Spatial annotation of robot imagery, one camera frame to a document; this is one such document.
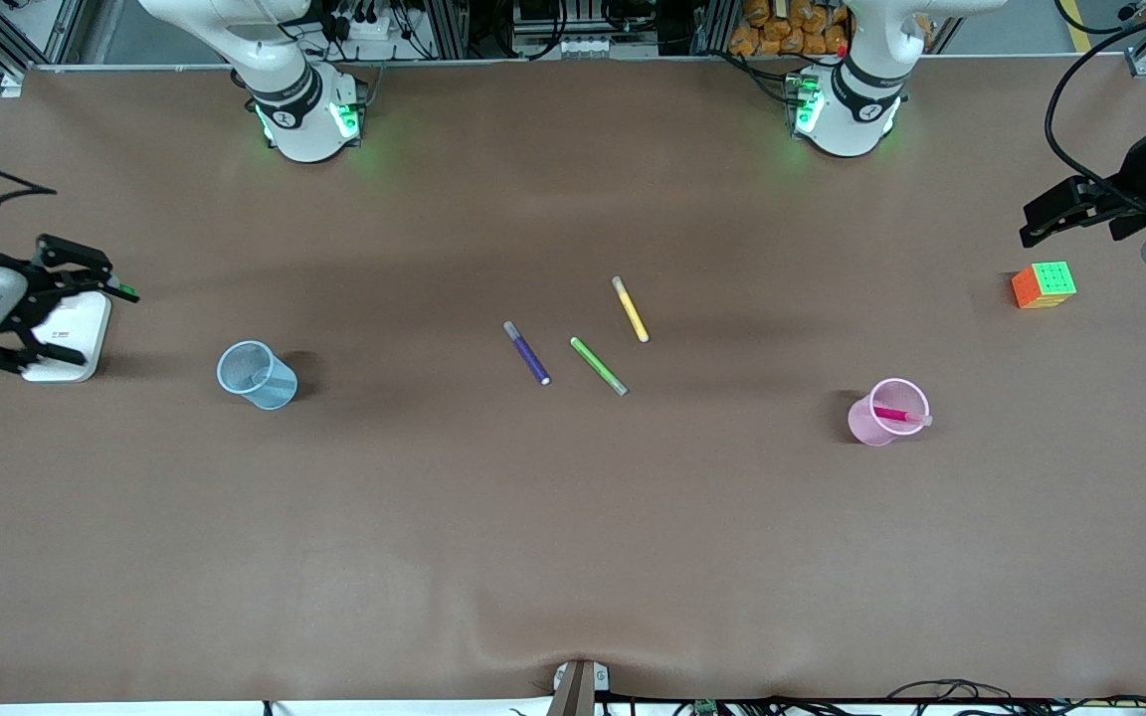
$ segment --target plastic cup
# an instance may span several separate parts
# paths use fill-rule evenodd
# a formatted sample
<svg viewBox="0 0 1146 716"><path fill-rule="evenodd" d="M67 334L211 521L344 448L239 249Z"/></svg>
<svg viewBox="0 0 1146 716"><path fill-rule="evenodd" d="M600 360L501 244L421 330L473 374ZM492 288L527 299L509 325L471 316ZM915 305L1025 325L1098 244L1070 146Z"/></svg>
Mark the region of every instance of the plastic cup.
<svg viewBox="0 0 1146 716"><path fill-rule="evenodd" d="M299 378L258 340L231 345L214 368L219 385L233 395L242 395L265 411L276 411L295 398Z"/></svg>
<svg viewBox="0 0 1146 716"><path fill-rule="evenodd" d="M888 420L880 418L873 412L877 404L881 408L892 408L895 411L915 412L918 416L929 416L932 404L927 403L927 395L923 390L904 379L880 380L869 395L856 400L847 411L847 426L851 427L851 434L864 444L872 444L873 448L882 448L884 444L892 444L901 436L911 435L923 430L923 426L915 423L901 423L900 420Z"/></svg>

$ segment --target green marker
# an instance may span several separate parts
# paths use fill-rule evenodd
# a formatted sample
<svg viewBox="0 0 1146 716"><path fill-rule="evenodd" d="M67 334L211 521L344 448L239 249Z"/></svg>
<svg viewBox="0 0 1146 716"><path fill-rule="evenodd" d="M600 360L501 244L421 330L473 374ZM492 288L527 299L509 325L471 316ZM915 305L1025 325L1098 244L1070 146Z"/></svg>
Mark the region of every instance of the green marker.
<svg viewBox="0 0 1146 716"><path fill-rule="evenodd" d="M581 355L582 360L586 361L587 365L590 365L596 373L599 373L601 379L604 379L609 387L611 387L618 395L625 395L628 393L627 386L618 380L618 376L613 376L613 371L609 370L609 367L604 364L604 361L599 361L599 357L595 353L591 353L590 348L587 348L582 339L578 336L570 338L570 345L573 346L573 351Z"/></svg>

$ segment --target green cube face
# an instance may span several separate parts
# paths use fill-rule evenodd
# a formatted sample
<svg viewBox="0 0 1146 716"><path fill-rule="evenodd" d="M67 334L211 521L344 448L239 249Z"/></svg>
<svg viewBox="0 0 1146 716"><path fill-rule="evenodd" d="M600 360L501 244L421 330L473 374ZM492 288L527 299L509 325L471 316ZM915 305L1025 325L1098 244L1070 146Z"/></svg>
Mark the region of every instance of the green cube face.
<svg viewBox="0 0 1146 716"><path fill-rule="evenodd" d="M1033 263L1033 274L1037 277L1037 285L1042 286L1043 296L1077 293L1077 285L1073 283L1073 273L1068 270L1068 263L1065 261Z"/></svg>

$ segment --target pink plastic cup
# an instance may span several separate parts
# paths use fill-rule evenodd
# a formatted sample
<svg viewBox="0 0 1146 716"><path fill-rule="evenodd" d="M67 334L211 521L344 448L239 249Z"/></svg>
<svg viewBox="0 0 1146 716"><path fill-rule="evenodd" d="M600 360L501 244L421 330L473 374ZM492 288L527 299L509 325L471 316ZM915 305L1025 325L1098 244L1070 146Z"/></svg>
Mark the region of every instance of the pink plastic cup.
<svg viewBox="0 0 1146 716"><path fill-rule="evenodd" d="M895 411L915 412L917 416L929 416L932 404L927 403L927 395L923 390L904 379L880 380L869 395L856 400L847 411L847 426L851 427L851 434L864 444L872 444L873 448L881 448L884 444L892 444L901 436L911 435L923 430L923 426L915 423L901 423L900 420L887 420L874 416L873 407L892 408Z"/></svg>

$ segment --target blue plastic cup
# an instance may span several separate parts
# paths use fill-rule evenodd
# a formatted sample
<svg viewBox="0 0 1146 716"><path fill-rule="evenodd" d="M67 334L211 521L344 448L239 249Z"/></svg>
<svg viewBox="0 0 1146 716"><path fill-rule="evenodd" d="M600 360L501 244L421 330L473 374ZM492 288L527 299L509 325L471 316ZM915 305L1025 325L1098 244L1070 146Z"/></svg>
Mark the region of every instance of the blue plastic cup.
<svg viewBox="0 0 1146 716"><path fill-rule="evenodd" d="M243 340L228 348L220 355L214 376L228 393L242 395L265 411L285 407L299 390L295 371L258 340Z"/></svg>

